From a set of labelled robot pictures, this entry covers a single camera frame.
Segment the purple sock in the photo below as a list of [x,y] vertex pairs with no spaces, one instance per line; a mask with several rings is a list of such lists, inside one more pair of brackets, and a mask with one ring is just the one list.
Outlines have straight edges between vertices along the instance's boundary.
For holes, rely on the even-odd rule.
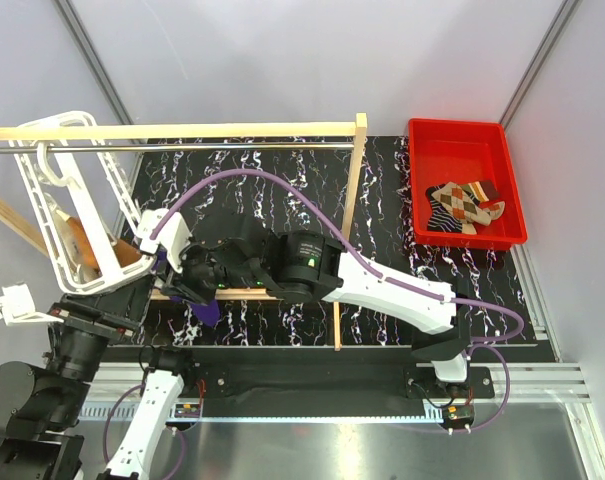
[[[196,285],[201,288],[217,290],[216,277],[214,266],[208,258],[208,253],[196,246],[181,254],[183,271],[181,274],[184,278],[184,285],[194,288]],[[195,317],[205,326],[214,327],[220,319],[220,309],[217,300],[215,299],[209,305],[199,306],[188,302],[183,302],[178,299],[171,301],[183,304],[195,315]]]

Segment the brown orange striped sock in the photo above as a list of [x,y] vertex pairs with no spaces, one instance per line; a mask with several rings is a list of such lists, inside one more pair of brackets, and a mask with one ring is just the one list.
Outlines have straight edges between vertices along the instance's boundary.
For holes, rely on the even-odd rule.
[[498,190],[491,180],[471,182],[468,184],[468,187],[478,204],[492,202],[500,197]]

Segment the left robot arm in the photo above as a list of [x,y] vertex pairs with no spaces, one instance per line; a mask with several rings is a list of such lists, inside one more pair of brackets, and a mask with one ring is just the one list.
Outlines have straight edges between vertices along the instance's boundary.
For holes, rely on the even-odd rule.
[[[0,319],[8,325],[49,326],[47,363],[0,366],[0,479],[81,479],[79,422],[91,383],[111,344],[144,320],[155,279],[146,275],[107,293],[65,294],[47,313],[37,312],[25,284],[6,287]],[[185,352],[158,349],[144,374],[140,405],[101,479],[147,479],[171,407],[197,386],[198,372]]]

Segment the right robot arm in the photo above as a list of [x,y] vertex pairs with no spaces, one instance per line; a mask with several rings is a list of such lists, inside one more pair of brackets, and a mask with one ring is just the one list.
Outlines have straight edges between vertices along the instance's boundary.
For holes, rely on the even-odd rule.
[[206,220],[196,234],[178,213],[160,210],[153,219],[143,247],[166,251],[165,295],[207,304],[222,289],[249,288],[289,303],[376,311],[414,329],[414,356],[432,365],[442,393],[454,397],[470,387],[469,332],[457,317],[451,284],[385,267],[318,232],[276,233],[233,212]]

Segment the white plastic clip hanger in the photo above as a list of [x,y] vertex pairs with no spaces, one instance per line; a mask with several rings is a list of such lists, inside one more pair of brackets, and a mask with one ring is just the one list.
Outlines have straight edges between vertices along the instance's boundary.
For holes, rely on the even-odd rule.
[[[112,235],[102,220],[76,159],[71,153],[50,153],[40,140],[11,140],[12,147],[33,147],[33,153],[16,153],[14,158],[61,290],[71,295],[94,295],[115,290],[147,275],[153,259],[142,255],[136,263],[120,267],[108,242]],[[47,145],[68,146],[67,140],[49,140]],[[57,221],[57,209],[80,219],[101,270],[94,280],[83,280],[65,251]]]

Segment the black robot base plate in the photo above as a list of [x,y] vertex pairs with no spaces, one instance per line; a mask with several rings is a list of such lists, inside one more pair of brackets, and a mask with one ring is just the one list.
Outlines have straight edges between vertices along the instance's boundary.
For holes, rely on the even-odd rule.
[[445,402],[433,368],[405,346],[191,348],[204,414],[255,421],[421,416]]

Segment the beige argyle sock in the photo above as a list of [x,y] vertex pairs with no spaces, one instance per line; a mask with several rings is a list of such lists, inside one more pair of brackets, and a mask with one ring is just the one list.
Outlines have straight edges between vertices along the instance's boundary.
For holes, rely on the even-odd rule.
[[463,230],[460,234],[476,235],[477,226],[489,226],[502,217],[506,204],[499,198],[478,204],[468,184],[448,182],[433,197],[462,223]]

